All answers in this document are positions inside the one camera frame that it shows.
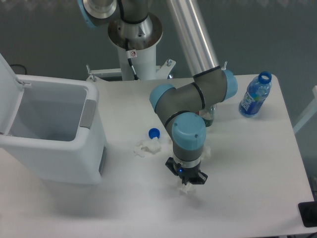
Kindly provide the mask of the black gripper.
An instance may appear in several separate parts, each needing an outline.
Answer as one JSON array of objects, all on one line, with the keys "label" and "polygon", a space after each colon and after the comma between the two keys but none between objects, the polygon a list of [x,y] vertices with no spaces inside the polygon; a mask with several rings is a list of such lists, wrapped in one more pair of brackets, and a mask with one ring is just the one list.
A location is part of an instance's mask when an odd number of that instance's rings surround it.
[{"label": "black gripper", "polygon": [[208,179],[208,175],[200,172],[201,163],[192,168],[184,168],[180,163],[177,164],[172,157],[169,157],[165,165],[175,176],[181,179],[181,183],[184,185],[187,182],[194,185],[203,185]]}]

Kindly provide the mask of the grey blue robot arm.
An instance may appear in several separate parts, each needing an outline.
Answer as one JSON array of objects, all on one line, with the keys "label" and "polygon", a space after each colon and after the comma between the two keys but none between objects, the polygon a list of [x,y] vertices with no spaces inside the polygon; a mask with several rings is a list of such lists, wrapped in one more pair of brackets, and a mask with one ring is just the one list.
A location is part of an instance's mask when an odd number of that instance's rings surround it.
[{"label": "grey blue robot arm", "polygon": [[[78,5],[89,26],[108,24],[111,41],[123,50],[125,67],[134,81],[140,80],[145,66],[136,59],[162,36],[161,23],[149,12],[147,1],[80,0]],[[233,97],[237,80],[219,65],[198,3],[169,0],[167,5],[194,81],[180,88],[159,85],[149,99],[172,140],[173,156],[166,166],[183,184],[204,184],[208,177],[200,164],[206,127],[198,113]]]}]

